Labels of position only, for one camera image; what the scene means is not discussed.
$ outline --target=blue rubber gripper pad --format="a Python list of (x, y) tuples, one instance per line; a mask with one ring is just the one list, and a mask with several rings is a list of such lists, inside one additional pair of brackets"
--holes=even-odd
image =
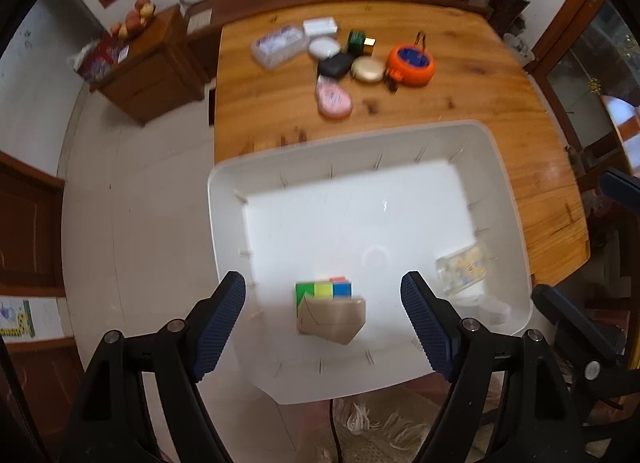
[(201, 300), (187, 317), (191, 356), (189, 363), (195, 382), (200, 382), (218, 364), (226, 341), (244, 305), (244, 277), (230, 271), (209, 299)]
[(433, 295), (417, 271), (402, 278), (400, 299), (431, 367), (452, 382), (458, 369), (460, 316), (447, 300)]

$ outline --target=metal screw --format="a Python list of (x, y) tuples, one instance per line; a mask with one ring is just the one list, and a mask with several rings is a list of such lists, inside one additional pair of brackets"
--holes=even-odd
[(474, 318), (465, 318), (462, 319), (462, 327), (467, 331), (478, 331), (480, 323)]
[(453, 162), (457, 157), (459, 157), (460, 154), (462, 154), (462, 151), (464, 151), (464, 150), (465, 150), (465, 148), (462, 147), (462, 149), (460, 149), (456, 154), (451, 156), (451, 158), (449, 158), (449, 163)]
[(104, 334), (104, 341), (107, 342), (107, 344), (113, 344), (119, 338), (120, 338), (120, 332), (114, 329)]
[(238, 192), (236, 189), (234, 189), (234, 196), (236, 196), (236, 198), (238, 198), (242, 203), (249, 203), (249, 200), (246, 198), (246, 196), (241, 192)]
[(422, 155), (424, 154), (424, 151), (427, 150), (427, 146), (424, 146), (423, 148), (421, 148), (420, 153), (418, 153), (418, 156), (415, 157), (415, 163), (419, 164), (420, 160), (422, 159)]
[(544, 339), (544, 335), (538, 331), (537, 329), (528, 329), (527, 330), (527, 336), (533, 340), (533, 342), (540, 342), (542, 339)]
[(166, 325), (166, 328), (171, 333), (177, 333), (178, 331), (182, 331), (184, 329), (184, 321), (181, 318), (174, 318), (169, 324)]
[(596, 360), (592, 360), (584, 368), (584, 377), (587, 380), (595, 380), (596, 378), (598, 378), (599, 374), (600, 374), (600, 363)]

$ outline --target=drawer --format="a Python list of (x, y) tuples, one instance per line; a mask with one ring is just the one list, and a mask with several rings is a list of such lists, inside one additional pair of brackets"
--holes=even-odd
[(101, 91), (113, 103), (122, 104), (172, 74), (175, 75), (174, 70), (164, 55), (156, 53), (124, 72)]
[(172, 72), (132, 98), (118, 103), (118, 106), (134, 120), (145, 123), (193, 100), (190, 91)]

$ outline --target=rubik's cube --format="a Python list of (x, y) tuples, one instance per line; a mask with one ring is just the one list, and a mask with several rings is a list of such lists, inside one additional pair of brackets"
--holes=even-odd
[(306, 293), (316, 299), (351, 297), (351, 283), (345, 277), (334, 277), (328, 281), (313, 283), (296, 283), (296, 310)]

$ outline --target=plastic storage box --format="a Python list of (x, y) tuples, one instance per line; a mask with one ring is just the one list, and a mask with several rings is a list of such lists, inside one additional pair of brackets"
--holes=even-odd
[(302, 29), (287, 25), (252, 42), (251, 53), (263, 68), (274, 69), (304, 52), (308, 44), (309, 38)]
[[(522, 229), (481, 124), (408, 126), (227, 160), (209, 177), (209, 211), (218, 275), (234, 269), (247, 281), (230, 342), (243, 377), (278, 403), (430, 373), (400, 300), (412, 269), (460, 315), (491, 314), (495, 332), (514, 334), (529, 321)], [(436, 260), (478, 241), (490, 269), (449, 297)], [(367, 301), (366, 323), (346, 346), (296, 330), (296, 283), (336, 274)]]

